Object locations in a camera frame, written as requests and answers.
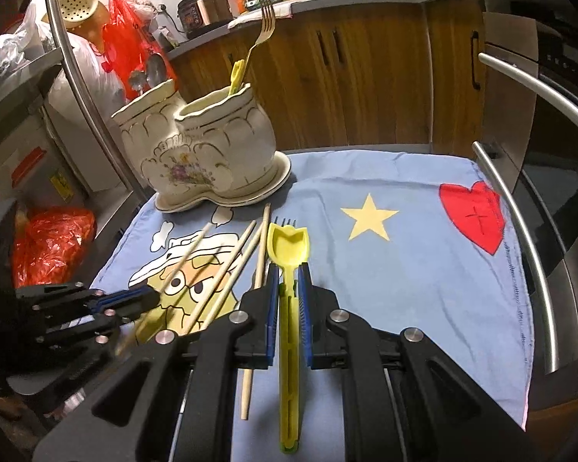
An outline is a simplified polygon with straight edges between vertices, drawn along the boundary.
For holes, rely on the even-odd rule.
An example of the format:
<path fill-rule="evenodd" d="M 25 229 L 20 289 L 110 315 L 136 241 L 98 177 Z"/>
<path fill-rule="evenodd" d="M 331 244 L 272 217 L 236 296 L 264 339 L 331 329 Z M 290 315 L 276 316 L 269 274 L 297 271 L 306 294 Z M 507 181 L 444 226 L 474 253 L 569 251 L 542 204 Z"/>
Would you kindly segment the cream ceramic utensil holder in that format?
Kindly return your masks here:
<path fill-rule="evenodd" d="M 186 102 L 175 82 L 162 84 L 111 115 L 132 168 L 171 204 L 189 191 L 221 194 L 252 184 L 276 152 L 271 121 L 250 84 Z"/>

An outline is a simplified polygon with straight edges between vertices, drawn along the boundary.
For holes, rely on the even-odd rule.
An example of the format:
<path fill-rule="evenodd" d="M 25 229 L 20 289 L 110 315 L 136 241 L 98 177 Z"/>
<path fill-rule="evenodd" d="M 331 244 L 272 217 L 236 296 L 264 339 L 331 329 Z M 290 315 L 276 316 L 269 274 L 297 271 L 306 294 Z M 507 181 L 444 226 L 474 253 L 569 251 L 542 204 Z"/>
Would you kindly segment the red plastic bag hanging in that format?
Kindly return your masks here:
<path fill-rule="evenodd" d="M 158 53 L 167 67 L 168 78 L 177 81 L 160 44 L 151 35 L 148 24 L 156 16 L 150 0 L 107 0 L 108 21 L 102 26 L 104 57 L 107 71 L 113 71 L 120 79 L 128 101 L 137 92 L 129 85 L 132 71 L 145 71 L 146 60 Z"/>

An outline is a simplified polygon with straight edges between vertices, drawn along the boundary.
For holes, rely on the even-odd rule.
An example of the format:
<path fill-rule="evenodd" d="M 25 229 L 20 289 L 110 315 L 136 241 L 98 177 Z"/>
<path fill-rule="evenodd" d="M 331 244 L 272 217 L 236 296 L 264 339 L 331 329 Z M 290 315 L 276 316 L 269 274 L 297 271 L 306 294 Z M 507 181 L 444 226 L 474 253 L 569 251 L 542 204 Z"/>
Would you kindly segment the silver fork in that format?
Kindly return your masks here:
<path fill-rule="evenodd" d="M 273 219 L 273 223 L 277 224 L 281 228 L 284 228 L 285 226 L 291 226 L 291 228 L 295 228 L 296 226 L 296 221 L 289 218 L 276 217 Z"/>

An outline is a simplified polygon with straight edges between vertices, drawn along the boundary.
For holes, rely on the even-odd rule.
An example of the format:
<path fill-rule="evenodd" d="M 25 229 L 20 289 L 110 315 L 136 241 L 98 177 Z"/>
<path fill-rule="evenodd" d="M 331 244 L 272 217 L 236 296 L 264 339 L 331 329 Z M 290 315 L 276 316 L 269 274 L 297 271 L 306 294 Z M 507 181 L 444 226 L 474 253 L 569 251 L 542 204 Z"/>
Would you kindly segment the small dark silver spoon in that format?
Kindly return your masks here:
<path fill-rule="evenodd" d="M 138 96 L 144 94 L 148 85 L 146 74 L 140 70 L 133 70 L 129 74 L 128 82 L 130 88 L 132 88 L 132 90 L 138 94 Z"/>

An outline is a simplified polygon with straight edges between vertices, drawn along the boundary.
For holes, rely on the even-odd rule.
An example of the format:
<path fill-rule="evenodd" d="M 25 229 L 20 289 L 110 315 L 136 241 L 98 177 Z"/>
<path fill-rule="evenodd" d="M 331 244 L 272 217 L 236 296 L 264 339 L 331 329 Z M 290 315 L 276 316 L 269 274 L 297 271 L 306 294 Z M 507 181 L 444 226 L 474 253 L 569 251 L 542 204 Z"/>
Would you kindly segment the gold colander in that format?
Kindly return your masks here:
<path fill-rule="evenodd" d="M 58 0 L 58 3 L 68 32 L 91 43 L 101 41 L 102 27 L 109 21 L 109 13 L 100 0 Z"/>

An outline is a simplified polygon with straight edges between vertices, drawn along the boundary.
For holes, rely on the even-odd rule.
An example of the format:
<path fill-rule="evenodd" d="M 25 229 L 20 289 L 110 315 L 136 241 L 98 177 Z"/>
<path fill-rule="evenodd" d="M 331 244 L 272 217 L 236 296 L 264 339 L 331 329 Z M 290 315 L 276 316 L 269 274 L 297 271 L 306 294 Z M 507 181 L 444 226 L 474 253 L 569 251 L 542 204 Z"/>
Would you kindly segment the cream ceramic holder saucer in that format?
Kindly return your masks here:
<path fill-rule="evenodd" d="M 189 191 L 185 197 L 179 198 L 177 203 L 171 204 L 168 197 L 156 193 L 154 196 L 154 206 L 162 213 L 186 212 L 199 206 L 204 201 L 235 208 L 236 206 L 251 206 L 260 203 L 265 198 L 279 191 L 285 185 L 291 174 L 291 160 L 287 154 L 276 150 L 271 161 L 270 168 L 264 175 L 252 184 L 245 185 L 235 190 L 229 190 L 221 194 L 212 189 Z"/>

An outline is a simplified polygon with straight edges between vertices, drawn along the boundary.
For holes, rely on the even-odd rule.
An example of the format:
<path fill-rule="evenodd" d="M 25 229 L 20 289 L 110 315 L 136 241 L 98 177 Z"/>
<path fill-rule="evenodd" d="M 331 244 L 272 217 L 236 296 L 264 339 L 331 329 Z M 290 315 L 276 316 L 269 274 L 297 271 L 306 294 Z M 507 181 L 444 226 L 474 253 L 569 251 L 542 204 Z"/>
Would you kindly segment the large silver spoon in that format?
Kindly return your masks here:
<path fill-rule="evenodd" d="M 167 67 L 163 57 L 151 53 L 146 60 L 146 81 L 150 88 L 155 88 L 168 78 Z"/>

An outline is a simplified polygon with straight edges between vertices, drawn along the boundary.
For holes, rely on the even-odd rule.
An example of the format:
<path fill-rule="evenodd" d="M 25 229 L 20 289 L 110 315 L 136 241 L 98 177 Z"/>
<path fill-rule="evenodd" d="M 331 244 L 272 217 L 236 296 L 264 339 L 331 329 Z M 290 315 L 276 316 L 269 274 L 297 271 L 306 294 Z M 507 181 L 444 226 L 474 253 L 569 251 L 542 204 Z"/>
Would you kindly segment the red plastic bag lower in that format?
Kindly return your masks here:
<path fill-rule="evenodd" d="M 82 208 L 49 208 L 31 218 L 15 214 L 12 278 L 16 289 L 70 281 L 83 262 L 97 222 Z"/>

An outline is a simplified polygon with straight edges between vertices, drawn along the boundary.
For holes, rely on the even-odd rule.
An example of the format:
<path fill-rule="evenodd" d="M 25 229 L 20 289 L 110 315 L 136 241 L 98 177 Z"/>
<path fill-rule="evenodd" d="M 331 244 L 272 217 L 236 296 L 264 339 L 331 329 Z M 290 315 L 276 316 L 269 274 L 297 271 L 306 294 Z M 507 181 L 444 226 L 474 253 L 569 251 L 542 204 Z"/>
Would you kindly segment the metal shelf rack pole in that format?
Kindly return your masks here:
<path fill-rule="evenodd" d="M 95 104 L 94 98 L 91 96 L 91 92 L 89 92 L 89 88 L 79 68 L 76 55 L 73 52 L 66 26 L 63 24 L 59 0 L 44 1 L 54 42 L 62 53 L 62 65 L 64 73 L 66 74 L 66 80 L 71 87 L 82 116 L 102 149 L 104 156 L 106 156 L 111 167 L 113 167 L 113 170 L 118 174 L 122 184 L 128 191 L 133 192 L 141 203 L 144 203 L 149 199 L 150 194 L 139 183 L 130 169 L 116 142 L 114 142 Z"/>

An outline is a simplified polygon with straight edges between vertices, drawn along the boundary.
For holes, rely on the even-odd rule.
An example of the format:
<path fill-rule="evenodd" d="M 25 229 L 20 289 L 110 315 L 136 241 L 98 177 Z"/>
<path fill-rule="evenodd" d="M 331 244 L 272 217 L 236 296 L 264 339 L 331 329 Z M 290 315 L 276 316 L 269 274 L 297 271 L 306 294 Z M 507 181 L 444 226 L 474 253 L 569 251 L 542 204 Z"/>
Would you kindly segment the blue cartoon cloth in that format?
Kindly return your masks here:
<path fill-rule="evenodd" d="M 534 321 L 506 204 L 472 161 L 387 151 L 291 156 L 286 184 L 256 206 L 164 214 L 146 203 L 92 284 L 147 283 L 180 331 L 246 225 L 307 228 L 316 285 L 374 328 L 420 328 L 517 423 L 525 424 Z"/>

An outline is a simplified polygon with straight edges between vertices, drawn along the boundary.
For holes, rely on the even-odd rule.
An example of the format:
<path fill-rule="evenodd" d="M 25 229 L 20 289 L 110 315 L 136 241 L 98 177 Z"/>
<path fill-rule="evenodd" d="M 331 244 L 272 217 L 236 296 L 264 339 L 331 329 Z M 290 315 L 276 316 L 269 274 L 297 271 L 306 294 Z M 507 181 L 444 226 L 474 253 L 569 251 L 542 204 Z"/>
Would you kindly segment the yellow green tulip utensil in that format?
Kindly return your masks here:
<path fill-rule="evenodd" d="M 271 224 L 267 253 L 282 272 L 279 291 L 280 329 L 280 445 L 285 454 L 297 451 L 299 441 L 299 368 L 301 368 L 301 321 L 296 271 L 310 256 L 307 228 L 281 228 Z"/>
<path fill-rule="evenodd" d="M 230 74 L 229 96 L 236 94 L 241 88 L 245 69 L 245 60 L 237 60 Z"/>

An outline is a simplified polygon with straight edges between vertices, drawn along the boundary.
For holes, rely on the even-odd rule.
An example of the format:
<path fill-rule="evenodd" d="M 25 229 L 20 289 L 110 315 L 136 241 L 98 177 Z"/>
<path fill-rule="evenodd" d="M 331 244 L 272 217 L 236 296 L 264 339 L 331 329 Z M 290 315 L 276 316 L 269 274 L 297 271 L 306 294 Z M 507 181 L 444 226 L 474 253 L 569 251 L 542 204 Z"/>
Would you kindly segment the gold fork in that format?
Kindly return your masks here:
<path fill-rule="evenodd" d="M 261 29 L 258 38 L 255 39 L 254 45 L 248 50 L 243 78 L 246 76 L 252 53 L 255 52 L 257 47 L 268 41 L 276 30 L 276 12 L 274 11 L 272 0 L 258 0 L 258 3 L 260 3 L 261 10 Z"/>

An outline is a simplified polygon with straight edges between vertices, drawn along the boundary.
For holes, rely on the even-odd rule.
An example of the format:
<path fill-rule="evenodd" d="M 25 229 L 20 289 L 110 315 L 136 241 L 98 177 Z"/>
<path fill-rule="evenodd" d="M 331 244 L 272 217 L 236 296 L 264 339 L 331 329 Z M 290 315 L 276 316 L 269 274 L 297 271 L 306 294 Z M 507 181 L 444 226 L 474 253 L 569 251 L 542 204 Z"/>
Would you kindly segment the electric pressure cooker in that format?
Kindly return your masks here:
<path fill-rule="evenodd" d="M 226 25 L 234 18 L 229 0 L 181 0 L 177 14 L 188 40 Z"/>

